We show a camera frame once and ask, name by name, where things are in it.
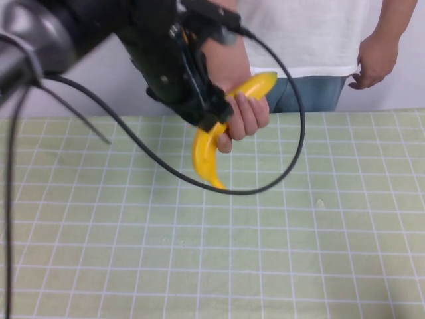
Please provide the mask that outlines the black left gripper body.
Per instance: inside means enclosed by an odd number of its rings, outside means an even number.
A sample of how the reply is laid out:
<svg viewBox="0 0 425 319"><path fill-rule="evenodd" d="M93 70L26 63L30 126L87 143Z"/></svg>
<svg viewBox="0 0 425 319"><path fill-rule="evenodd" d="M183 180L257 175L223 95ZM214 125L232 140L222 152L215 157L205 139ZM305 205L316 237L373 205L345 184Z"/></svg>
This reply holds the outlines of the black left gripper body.
<svg viewBox="0 0 425 319"><path fill-rule="evenodd" d="M189 70L191 59L183 36L170 35L178 21L175 1L129 1L128 24L118 31L133 64L147 83L153 100L170 108L187 122L189 103L205 103L205 86Z"/></svg>

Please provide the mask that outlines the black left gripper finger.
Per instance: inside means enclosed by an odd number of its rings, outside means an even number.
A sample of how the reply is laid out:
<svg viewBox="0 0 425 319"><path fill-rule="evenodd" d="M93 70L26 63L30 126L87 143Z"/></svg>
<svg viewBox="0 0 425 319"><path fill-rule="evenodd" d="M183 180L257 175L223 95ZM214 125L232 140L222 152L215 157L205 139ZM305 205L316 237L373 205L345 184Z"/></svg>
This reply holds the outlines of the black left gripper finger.
<svg viewBox="0 0 425 319"><path fill-rule="evenodd" d="M226 123L233 115L233 108L225 91L212 82L207 86L207 104L207 112L216 122Z"/></svg>
<svg viewBox="0 0 425 319"><path fill-rule="evenodd" d="M187 121L197 128L209 132L219 121L218 113L212 101L205 103L193 100L189 103Z"/></svg>

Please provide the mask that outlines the person's right hand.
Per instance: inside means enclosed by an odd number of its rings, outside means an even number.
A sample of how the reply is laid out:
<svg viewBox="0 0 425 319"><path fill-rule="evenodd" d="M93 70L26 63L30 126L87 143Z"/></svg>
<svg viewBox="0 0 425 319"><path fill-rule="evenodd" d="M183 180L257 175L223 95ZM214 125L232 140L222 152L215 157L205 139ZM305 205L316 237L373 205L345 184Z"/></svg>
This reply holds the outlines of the person's right hand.
<svg viewBox="0 0 425 319"><path fill-rule="evenodd" d="M242 93L227 96L232 106L233 115L228 120L228 128L218 138L218 150L230 153L232 142L253 136L259 129L264 128L270 121L269 107L265 98L257 100L248 98Z"/></svg>

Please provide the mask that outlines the person's left hand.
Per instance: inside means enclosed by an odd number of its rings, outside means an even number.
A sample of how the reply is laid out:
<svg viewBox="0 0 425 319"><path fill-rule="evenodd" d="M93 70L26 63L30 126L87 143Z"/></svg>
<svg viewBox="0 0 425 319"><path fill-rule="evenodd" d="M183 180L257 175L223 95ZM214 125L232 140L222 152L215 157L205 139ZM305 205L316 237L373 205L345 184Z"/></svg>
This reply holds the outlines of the person's left hand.
<svg viewBox="0 0 425 319"><path fill-rule="evenodd" d="M360 71L352 75L349 87L364 90L382 82L394 69L399 39L373 33L361 42L358 54Z"/></svg>

